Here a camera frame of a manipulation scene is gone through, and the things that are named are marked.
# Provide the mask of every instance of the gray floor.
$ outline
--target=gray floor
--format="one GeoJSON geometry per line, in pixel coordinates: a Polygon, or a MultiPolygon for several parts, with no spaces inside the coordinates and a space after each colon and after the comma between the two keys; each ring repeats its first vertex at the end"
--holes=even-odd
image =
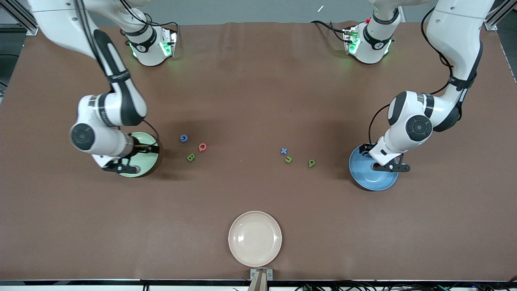
{"type": "MultiPolygon", "coordinates": [[[[496,0],[498,5],[503,0],[496,0]]],[[[419,6],[404,7],[408,22],[420,22],[437,0],[419,6]]],[[[156,22],[176,21],[180,25],[221,24],[227,22],[299,22],[313,20],[342,22],[364,21],[371,16],[368,1],[359,0],[153,0],[141,8],[156,22]]],[[[0,8],[0,24],[13,19],[0,8]]],[[[103,16],[92,13],[97,25],[114,25],[103,16]]],[[[501,42],[509,63],[517,69],[517,11],[511,11],[498,25],[501,42]]],[[[0,54],[19,54],[24,34],[0,33],[0,54]]],[[[16,64],[12,56],[0,56],[0,82],[9,83],[16,64]]]]}

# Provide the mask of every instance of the blue plate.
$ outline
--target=blue plate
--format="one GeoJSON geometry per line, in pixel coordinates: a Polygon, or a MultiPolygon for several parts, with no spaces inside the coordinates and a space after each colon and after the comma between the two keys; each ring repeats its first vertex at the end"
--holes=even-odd
{"type": "Polygon", "coordinates": [[[399,173],[390,173],[372,170],[372,164],[376,163],[369,154],[359,153],[359,147],[352,152],[348,167],[356,182],[362,187],[372,191],[382,191],[395,184],[399,173]]]}

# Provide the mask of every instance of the small plastic toy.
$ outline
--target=small plastic toy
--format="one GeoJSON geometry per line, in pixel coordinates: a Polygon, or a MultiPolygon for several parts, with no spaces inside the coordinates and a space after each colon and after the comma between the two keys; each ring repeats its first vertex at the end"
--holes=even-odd
{"type": "Polygon", "coordinates": [[[202,151],[206,150],[206,144],[200,143],[198,148],[199,148],[199,152],[202,152],[202,151]]]}

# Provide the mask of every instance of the white plate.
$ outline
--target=white plate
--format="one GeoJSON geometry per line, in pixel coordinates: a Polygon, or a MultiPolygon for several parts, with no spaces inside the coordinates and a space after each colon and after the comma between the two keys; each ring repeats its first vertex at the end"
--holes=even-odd
{"type": "Polygon", "coordinates": [[[228,245],[241,264],[258,268],[270,263],[282,245],[282,232],[271,215],[250,211],[239,216],[230,227],[228,245]]]}

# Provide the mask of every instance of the brown table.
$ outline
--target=brown table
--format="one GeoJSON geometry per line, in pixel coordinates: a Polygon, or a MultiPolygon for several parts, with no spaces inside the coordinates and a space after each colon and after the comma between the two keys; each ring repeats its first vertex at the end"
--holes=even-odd
{"type": "MultiPolygon", "coordinates": [[[[496,33],[482,32],[463,119],[409,152],[411,172],[377,193],[348,171],[373,113],[448,76],[418,24],[401,24],[376,65],[345,56],[314,24],[185,26],[178,58],[157,67],[140,65],[118,28],[104,29],[161,134],[161,165],[128,179],[75,150],[80,97],[108,85],[88,57],[27,38],[0,106],[0,279],[246,278],[227,234],[250,210],[282,228],[276,279],[515,275],[517,86],[496,33]],[[200,142],[208,150],[188,162],[200,142]]],[[[383,113],[373,137],[387,126],[383,113]]]]}

